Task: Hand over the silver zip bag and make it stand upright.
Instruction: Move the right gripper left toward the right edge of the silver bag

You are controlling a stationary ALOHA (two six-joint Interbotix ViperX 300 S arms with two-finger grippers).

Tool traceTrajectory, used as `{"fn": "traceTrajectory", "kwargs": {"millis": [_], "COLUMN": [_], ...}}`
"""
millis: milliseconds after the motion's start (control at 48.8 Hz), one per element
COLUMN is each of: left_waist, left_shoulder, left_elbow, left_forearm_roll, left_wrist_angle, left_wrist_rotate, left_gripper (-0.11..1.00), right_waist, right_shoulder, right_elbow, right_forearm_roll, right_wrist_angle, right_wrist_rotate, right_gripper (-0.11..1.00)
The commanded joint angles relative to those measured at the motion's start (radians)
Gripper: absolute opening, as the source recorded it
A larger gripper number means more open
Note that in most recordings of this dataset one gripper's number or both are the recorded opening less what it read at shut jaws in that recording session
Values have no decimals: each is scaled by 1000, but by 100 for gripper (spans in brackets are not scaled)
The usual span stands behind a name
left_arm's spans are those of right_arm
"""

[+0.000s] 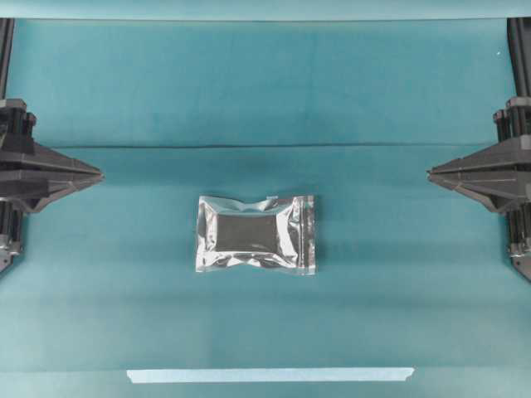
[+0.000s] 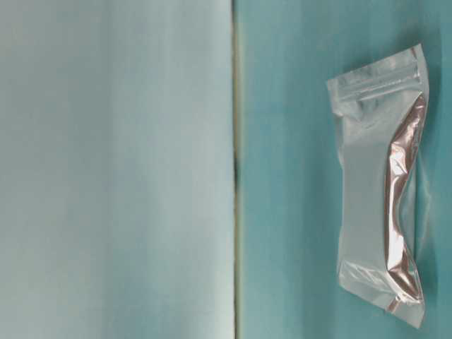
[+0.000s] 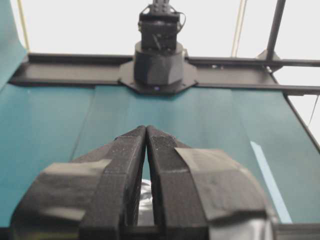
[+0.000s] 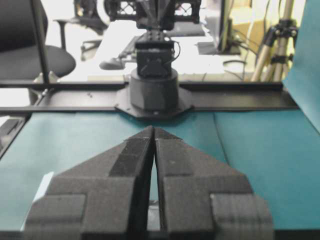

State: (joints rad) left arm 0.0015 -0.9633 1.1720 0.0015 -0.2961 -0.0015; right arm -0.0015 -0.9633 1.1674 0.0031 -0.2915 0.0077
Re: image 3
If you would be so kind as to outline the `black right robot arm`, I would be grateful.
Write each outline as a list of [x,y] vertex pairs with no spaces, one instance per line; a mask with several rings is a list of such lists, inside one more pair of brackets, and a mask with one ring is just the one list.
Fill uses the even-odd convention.
[[[177,35],[184,26],[167,0],[139,14],[141,40],[120,81],[144,94],[171,95],[196,82]],[[191,148],[146,128],[155,224],[168,240],[273,240],[275,212],[256,178],[220,149]]]

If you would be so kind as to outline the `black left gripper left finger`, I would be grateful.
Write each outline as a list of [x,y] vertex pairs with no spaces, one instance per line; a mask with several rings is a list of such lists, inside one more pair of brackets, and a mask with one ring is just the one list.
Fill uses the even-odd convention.
[[146,128],[35,178],[10,220],[13,240],[118,240],[138,222]]

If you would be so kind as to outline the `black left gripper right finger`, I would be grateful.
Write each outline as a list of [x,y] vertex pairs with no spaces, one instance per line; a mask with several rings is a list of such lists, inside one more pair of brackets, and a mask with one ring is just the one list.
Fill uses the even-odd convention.
[[274,240],[275,211],[252,173],[219,149],[148,126],[155,223],[168,240]]

